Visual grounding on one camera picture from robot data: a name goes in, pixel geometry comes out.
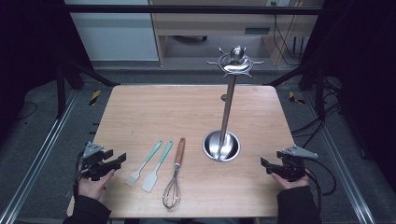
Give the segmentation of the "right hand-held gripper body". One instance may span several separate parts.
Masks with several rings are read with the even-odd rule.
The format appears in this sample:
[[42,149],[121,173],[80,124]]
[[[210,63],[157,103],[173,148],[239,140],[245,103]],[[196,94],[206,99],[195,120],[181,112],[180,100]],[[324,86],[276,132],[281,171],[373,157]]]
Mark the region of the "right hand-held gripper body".
[[277,173],[289,182],[296,181],[304,176],[304,159],[316,159],[318,154],[298,146],[282,149],[286,157],[281,160],[282,165]]

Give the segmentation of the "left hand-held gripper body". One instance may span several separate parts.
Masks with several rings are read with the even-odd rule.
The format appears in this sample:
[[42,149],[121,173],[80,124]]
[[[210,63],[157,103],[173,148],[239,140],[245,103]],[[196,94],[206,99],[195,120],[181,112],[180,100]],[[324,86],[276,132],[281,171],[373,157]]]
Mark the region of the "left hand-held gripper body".
[[80,175],[97,181],[111,171],[108,166],[110,161],[104,159],[104,153],[102,145],[89,142],[82,152]]

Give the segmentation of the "teal-handled pastry brush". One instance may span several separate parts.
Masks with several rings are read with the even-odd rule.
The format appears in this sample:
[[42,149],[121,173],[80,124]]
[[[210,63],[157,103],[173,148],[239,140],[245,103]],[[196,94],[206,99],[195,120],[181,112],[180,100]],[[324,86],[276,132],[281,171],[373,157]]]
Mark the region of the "teal-handled pastry brush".
[[140,177],[140,173],[143,170],[143,168],[147,165],[147,163],[150,161],[150,159],[152,158],[152,156],[157,152],[157,150],[160,148],[160,146],[163,144],[163,140],[160,140],[157,142],[157,144],[153,147],[153,149],[150,151],[150,153],[147,155],[147,157],[145,158],[145,160],[143,161],[143,163],[140,165],[140,167],[133,171],[129,177],[126,179],[125,184],[128,186],[133,186],[136,181],[139,179]]

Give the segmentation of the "teal-handled white spatula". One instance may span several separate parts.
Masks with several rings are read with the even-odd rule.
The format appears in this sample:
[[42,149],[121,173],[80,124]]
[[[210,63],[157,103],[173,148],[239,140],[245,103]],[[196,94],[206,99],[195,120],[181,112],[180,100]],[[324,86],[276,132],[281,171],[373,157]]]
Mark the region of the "teal-handled white spatula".
[[162,155],[161,155],[156,167],[154,168],[154,170],[151,173],[149,173],[145,177],[145,179],[143,181],[143,184],[142,184],[142,190],[143,191],[152,192],[152,190],[153,190],[153,188],[154,188],[154,186],[156,184],[156,181],[158,179],[158,175],[157,175],[158,170],[160,169],[161,165],[163,164],[163,161],[165,160],[166,156],[168,155],[168,153],[169,153],[170,149],[172,148],[173,144],[174,144],[173,140],[171,140],[171,141],[169,141],[167,143],[167,145],[165,146],[165,149],[163,150],[163,153],[162,153]]

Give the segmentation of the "wooden-handled steel whisk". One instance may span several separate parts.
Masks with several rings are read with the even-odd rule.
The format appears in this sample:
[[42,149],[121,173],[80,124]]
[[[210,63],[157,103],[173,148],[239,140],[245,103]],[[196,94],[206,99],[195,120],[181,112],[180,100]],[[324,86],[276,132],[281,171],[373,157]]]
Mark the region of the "wooden-handled steel whisk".
[[165,190],[163,191],[163,206],[169,210],[176,208],[181,200],[181,193],[180,193],[177,176],[183,160],[185,145],[186,145],[186,138],[181,137],[177,146],[177,154],[174,164],[173,177],[167,184]]

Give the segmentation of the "steel utensil rack stand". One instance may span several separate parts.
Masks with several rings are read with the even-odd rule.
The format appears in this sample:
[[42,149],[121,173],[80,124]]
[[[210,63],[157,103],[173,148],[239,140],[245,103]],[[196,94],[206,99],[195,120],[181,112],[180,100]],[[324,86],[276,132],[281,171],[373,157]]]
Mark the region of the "steel utensil rack stand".
[[233,94],[238,76],[252,77],[250,71],[255,64],[261,62],[252,61],[247,55],[247,48],[234,47],[229,53],[219,49],[221,55],[215,64],[228,79],[227,92],[221,96],[224,102],[224,111],[221,127],[219,130],[208,133],[203,140],[203,150],[206,156],[214,161],[232,161],[240,151],[240,141],[234,133],[228,131],[229,118],[231,114]]

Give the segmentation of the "person's right hand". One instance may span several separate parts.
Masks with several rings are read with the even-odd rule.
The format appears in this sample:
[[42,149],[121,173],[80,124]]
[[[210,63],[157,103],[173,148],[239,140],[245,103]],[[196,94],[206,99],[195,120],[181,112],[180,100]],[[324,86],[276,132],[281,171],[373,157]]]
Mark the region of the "person's right hand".
[[281,186],[282,189],[294,189],[299,187],[306,187],[309,185],[309,179],[306,175],[293,182],[289,182],[288,180],[282,178],[280,175],[277,175],[275,173],[272,173],[271,177],[275,180],[276,183]]

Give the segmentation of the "person's left hand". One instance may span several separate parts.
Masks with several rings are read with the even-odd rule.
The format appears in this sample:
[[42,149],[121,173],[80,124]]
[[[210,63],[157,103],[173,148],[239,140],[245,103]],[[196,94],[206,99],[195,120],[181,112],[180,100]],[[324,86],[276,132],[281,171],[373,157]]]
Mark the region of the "person's left hand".
[[115,173],[115,170],[111,170],[97,181],[82,177],[78,181],[78,195],[98,201],[102,192],[106,189],[106,184],[112,179]]

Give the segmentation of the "yellow black floor tape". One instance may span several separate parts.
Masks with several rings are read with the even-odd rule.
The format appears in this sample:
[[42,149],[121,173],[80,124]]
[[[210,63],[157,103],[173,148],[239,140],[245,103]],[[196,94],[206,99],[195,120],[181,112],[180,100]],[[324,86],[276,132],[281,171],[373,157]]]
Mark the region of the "yellow black floor tape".
[[100,93],[101,93],[100,90],[94,91],[94,93],[92,94],[92,98],[91,98],[91,100],[89,102],[89,105],[95,105]]
[[289,91],[289,99],[290,99],[291,102],[294,102],[296,104],[305,105],[305,100],[296,99],[295,96],[294,96],[293,91]]

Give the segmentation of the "white cabinet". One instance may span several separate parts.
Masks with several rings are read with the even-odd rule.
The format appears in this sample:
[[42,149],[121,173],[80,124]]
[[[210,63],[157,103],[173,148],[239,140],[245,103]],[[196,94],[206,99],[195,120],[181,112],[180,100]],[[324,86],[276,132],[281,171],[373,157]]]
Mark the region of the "white cabinet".
[[149,13],[71,13],[94,62],[158,61]]

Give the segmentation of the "light wooden desk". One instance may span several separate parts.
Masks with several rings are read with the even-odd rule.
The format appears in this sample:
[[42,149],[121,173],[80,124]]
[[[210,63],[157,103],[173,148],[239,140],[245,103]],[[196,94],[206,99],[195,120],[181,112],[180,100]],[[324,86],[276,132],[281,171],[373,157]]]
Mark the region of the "light wooden desk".
[[[148,0],[152,6],[321,7],[324,0]],[[286,42],[309,37],[316,15],[166,14],[152,15],[156,35],[260,36],[273,65],[287,55]]]

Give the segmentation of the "aluminium floor rail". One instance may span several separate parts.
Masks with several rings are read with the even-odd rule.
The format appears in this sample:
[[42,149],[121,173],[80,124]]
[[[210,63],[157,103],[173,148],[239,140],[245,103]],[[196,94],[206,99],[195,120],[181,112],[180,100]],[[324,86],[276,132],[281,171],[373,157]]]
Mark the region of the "aluminium floor rail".
[[30,164],[29,169],[26,171],[23,180],[13,193],[13,197],[7,204],[6,208],[0,214],[0,224],[13,224],[16,220],[22,206],[31,192],[33,185],[38,179],[50,152],[53,149],[53,146],[63,129],[77,98],[78,91],[71,91],[70,96],[66,101],[64,112],[62,112],[60,117],[53,122],[45,140],[35,154],[35,158]]
[[324,108],[324,115],[321,118],[321,125],[317,129],[316,134],[312,137],[319,136],[326,151],[329,160],[332,162],[332,167],[335,170],[339,183],[349,200],[349,203],[360,224],[376,224],[374,215],[365,201],[358,184],[353,178],[352,173],[347,167],[346,161],[343,159],[334,139],[331,136],[329,129],[326,127],[326,118],[329,118],[335,112],[340,110],[340,105],[334,103],[329,107]]

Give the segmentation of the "black frame strut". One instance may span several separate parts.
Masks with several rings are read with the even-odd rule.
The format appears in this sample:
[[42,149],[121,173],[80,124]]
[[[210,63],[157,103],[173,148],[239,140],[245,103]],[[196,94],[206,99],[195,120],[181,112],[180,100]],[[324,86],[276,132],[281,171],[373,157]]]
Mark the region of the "black frame strut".
[[102,77],[87,66],[84,66],[75,61],[65,61],[59,63],[56,68],[56,84],[58,96],[57,119],[59,119],[66,110],[64,81],[67,80],[72,86],[73,90],[80,90],[83,87],[83,81],[79,76],[79,73],[85,74],[108,87],[118,86],[117,82]]
[[268,83],[268,86],[276,87],[281,83],[302,75],[298,87],[301,91],[309,90],[315,85],[315,111],[322,118],[325,115],[323,90],[324,90],[324,70],[319,63],[308,61],[291,70],[286,75],[279,77]]

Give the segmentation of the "black horizontal frame bar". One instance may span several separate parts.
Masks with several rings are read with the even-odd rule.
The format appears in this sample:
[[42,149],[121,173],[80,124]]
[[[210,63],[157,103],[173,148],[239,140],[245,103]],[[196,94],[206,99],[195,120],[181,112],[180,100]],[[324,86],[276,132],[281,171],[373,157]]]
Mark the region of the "black horizontal frame bar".
[[321,7],[233,7],[233,6],[141,6],[141,5],[65,5],[76,13],[166,13],[166,14],[262,14],[319,15]]

